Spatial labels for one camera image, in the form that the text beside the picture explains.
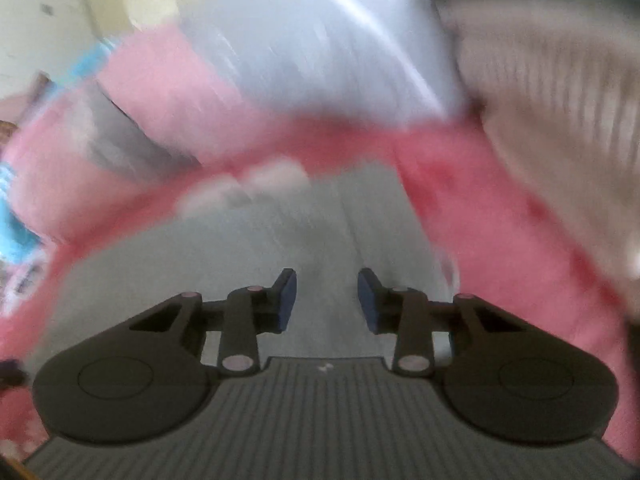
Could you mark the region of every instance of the light blue fabric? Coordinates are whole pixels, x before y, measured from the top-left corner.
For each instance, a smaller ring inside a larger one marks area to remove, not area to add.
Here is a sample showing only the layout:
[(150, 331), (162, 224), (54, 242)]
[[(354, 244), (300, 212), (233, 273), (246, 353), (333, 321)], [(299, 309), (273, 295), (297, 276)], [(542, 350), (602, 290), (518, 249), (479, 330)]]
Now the light blue fabric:
[(53, 82), (45, 95), (45, 101), (55, 97), (65, 88), (71, 88), (99, 72), (107, 63), (111, 53), (118, 47), (119, 41), (102, 40), (91, 50), (83, 54), (80, 59), (69, 69), (65, 76)]
[(7, 195), (14, 178), (14, 172), (6, 165), (0, 165), (0, 257), (17, 265), (27, 260), (39, 247), (40, 238), (29, 231), (9, 208)]

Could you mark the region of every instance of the black clamp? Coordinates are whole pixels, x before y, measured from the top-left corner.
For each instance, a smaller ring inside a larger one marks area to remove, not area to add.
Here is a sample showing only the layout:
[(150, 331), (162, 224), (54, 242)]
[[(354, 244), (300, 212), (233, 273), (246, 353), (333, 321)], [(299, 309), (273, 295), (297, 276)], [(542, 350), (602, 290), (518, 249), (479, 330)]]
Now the black clamp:
[(398, 334), (396, 374), (433, 374), (431, 334), (447, 326), (453, 358), (435, 383), (480, 430), (556, 445), (601, 436), (613, 414), (618, 386), (602, 362), (477, 296), (437, 303), (411, 288), (386, 288), (363, 269), (358, 298), (372, 332)]
[(226, 301), (203, 304), (208, 332), (220, 331), (218, 372), (243, 377), (260, 371), (256, 336), (287, 329), (296, 301), (296, 273), (284, 269), (269, 288), (252, 285), (234, 290)]

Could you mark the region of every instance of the pink cushion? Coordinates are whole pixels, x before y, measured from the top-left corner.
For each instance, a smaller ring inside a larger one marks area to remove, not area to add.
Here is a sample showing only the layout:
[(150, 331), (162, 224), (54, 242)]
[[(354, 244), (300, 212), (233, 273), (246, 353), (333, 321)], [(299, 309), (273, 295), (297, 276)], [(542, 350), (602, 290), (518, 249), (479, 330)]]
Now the pink cushion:
[(65, 122), (74, 97), (58, 98), (9, 143), (2, 157), (15, 171), (9, 202), (16, 216), (36, 234), (58, 242), (86, 235), (152, 187), (82, 156)]
[(173, 23), (124, 40), (97, 80), (147, 137), (202, 164), (293, 133), (292, 118), (246, 102)]

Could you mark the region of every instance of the gray floor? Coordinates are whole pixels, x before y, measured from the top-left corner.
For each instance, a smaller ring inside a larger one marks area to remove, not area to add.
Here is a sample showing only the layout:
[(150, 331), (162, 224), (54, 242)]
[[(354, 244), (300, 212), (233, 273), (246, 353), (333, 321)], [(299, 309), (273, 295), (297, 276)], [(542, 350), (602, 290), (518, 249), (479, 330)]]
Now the gray floor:
[[(440, 264), (396, 174), (366, 164), (282, 198), (179, 219), (121, 240), (77, 264), (65, 280), (47, 335), (28, 360), (37, 370), (62, 349), (184, 290), (219, 300), (235, 288), (298, 272), (286, 333), (260, 336), (260, 354), (391, 357), (392, 336), (373, 336), (356, 297), (372, 267), (383, 283), (450, 300)], [(216, 335), (203, 362), (213, 363)]]

